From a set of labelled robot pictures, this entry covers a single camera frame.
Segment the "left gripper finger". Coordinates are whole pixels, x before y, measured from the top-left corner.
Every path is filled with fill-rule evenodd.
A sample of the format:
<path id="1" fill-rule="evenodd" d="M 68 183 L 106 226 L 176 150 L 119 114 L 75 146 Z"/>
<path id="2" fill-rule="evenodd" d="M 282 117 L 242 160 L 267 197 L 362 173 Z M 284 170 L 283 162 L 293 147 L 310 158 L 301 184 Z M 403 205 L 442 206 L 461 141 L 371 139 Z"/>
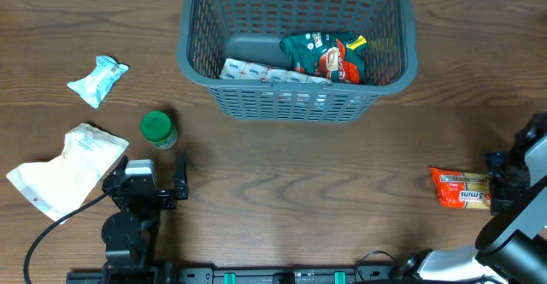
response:
<path id="1" fill-rule="evenodd" d="M 128 163 L 128 157 L 123 156 L 121 158 L 121 160 L 115 166 L 115 168 L 113 170 L 113 175 L 114 176 L 123 176 L 125 174 L 125 168 L 127 166 L 127 163 Z"/>
<path id="2" fill-rule="evenodd" d="M 172 182 L 174 184 L 174 196 L 178 200 L 186 200 L 189 196 L 188 180 L 186 174 L 186 160 L 187 156 L 185 153 L 183 153 L 180 156 L 172 177 Z"/>

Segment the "orange spaghetti packet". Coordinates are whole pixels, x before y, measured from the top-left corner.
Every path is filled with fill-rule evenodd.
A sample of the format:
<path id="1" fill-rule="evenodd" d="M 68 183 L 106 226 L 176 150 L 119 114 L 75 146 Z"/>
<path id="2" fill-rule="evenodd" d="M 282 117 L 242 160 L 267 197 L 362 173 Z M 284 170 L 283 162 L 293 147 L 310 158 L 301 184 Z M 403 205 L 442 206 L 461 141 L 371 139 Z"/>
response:
<path id="1" fill-rule="evenodd" d="M 489 210 L 491 177 L 458 170 L 430 167 L 438 201 L 450 209 Z"/>

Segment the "tissue multipack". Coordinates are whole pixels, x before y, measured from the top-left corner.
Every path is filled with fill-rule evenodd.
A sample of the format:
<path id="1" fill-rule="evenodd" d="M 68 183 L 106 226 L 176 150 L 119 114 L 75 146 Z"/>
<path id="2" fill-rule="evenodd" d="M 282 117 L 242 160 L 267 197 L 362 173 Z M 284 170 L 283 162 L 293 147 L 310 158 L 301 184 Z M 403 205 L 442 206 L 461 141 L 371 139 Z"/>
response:
<path id="1" fill-rule="evenodd" d="M 320 86 L 330 86 L 329 79 L 309 76 L 281 68 L 271 68 L 258 63 L 244 62 L 227 58 L 219 75 L 220 80 L 259 80 L 261 83 L 304 83 Z M 289 102 L 292 98 L 290 92 L 280 92 L 279 100 Z M 298 93 L 296 100 L 299 105 L 305 105 L 311 99 L 308 93 Z M 318 95 L 314 100 L 314 106 L 324 107 L 327 101 L 326 95 Z"/>

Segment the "green coffee bag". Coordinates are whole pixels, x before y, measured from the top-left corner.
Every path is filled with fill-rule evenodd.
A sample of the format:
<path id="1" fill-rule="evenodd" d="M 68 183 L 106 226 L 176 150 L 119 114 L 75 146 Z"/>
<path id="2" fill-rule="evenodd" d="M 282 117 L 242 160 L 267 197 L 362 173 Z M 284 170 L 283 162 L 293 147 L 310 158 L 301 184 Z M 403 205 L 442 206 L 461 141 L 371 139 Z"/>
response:
<path id="1" fill-rule="evenodd" d="M 364 51 L 368 41 L 353 32 L 312 32 L 286 36 L 280 49 L 291 62 L 290 69 L 336 83 L 364 85 Z"/>

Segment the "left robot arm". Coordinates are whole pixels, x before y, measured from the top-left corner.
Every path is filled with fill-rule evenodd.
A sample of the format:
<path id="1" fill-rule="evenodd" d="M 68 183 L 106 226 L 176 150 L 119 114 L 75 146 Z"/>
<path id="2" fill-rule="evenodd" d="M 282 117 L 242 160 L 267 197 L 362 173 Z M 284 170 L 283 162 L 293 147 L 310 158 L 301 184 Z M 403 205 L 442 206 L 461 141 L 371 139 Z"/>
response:
<path id="1" fill-rule="evenodd" d="M 105 283 L 176 283 L 171 263 L 155 259 L 161 213 L 174 210 L 189 197 L 183 154 L 176 165 L 171 189 L 156 187 L 155 164 L 150 159 L 130 161 L 124 156 L 103 180 L 103 192 L 119 211 L 102 227 L 106 245 Z"/>

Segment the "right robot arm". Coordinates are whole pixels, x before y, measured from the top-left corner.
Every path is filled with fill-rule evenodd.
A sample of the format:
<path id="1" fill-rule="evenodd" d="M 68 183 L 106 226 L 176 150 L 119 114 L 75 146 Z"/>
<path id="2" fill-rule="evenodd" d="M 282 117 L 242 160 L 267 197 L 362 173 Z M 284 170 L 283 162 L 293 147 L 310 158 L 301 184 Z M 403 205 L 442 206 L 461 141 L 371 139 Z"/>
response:
<path id="1" fill-rule="evenodd" d="M 507 152 L 486 155 L 490 221 L 473 246 L 425 251 L 399 265 L 405 283 L 546 284 L 546 114 L 536 113 Z"/>

